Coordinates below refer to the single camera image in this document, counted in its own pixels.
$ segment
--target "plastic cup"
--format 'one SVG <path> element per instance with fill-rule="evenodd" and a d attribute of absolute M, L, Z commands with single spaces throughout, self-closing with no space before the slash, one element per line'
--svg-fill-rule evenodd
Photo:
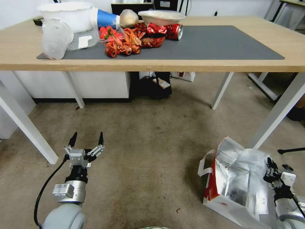
<path fill-rule="evenodd" d="M 73 40 L 71 28 L 60 19 L 45 20 L 42 26 L 42 52 L 50 59 L 62 59 Z"/>

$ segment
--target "white paper bag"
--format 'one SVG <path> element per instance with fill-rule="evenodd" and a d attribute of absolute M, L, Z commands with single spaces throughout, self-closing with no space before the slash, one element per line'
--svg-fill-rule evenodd
<path fill-rule="evenodd" d="M 172 77 L 178 78 L 181 80 L 193 82 L 195 79 L 195 72 L 171 72 Z"/>
<path fill-rule="evenodd" d="M 214 160 L 204 169 L 209 154 Z M 263 180 L 267 157 L 260 150 L 245 149 L 225 137 L 199 164 L 198 175 L 208 174 L 203 205 L 242 227 L 270 229 L 276 215 L 272 189 Z"/>

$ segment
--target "white plastic bowl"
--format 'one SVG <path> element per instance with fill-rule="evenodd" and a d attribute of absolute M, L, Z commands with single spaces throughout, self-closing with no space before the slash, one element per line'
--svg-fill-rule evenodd
<path fill-rule="evenodd" d="M 152 22 L 158 26 L 177 24 L 180 20 L 185 18 L 182 13 L 171 10 L 140 11 L 138 15 L 143 18 L 146 25 Z"/>
<path fill-rule="evenodd" d="M 74 33 L 79 33 L 92 29 L 90 21 L 92 6 L 92 3 L 87 2 L 50 3 L 37 7 L 37 10 L 45 19 L 60 19 L 67 23 Z"/>

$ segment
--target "white plate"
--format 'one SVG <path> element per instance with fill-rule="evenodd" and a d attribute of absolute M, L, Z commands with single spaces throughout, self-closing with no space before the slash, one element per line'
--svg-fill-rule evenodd
<path fill-rule="evenodd" d="M 171 10 L 140 11 L 138 15 L 143 18 L 146 25 L 152 22 L 158 26 L 177 24 L 180 20 L 185 18 L 182 13 Z"/>

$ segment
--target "table under desk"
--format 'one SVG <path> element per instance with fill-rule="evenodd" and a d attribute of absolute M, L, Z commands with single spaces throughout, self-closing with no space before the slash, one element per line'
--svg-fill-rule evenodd
<path fill-rule="evenodd" d="M 258 17 L 187 17 L 187 25 L 231 25 L 256 39 L 284 59 L 37 59 L 41 53 L 41 27 L 29 20 L 0 31 L 0 70 L 62 71 L 79 106 L 85 104 L 72 71 L 196 71 L 224 72 L 224 79 L 211 105 L 216 109 L 234 72 L 299 72 L 249 139 L 249 148 L 259 148 L 289 110 L 305 93 L 305 36 Z M 57 155 L 13 96 L 0 81 L 0 105 L 51 163 Z"/>

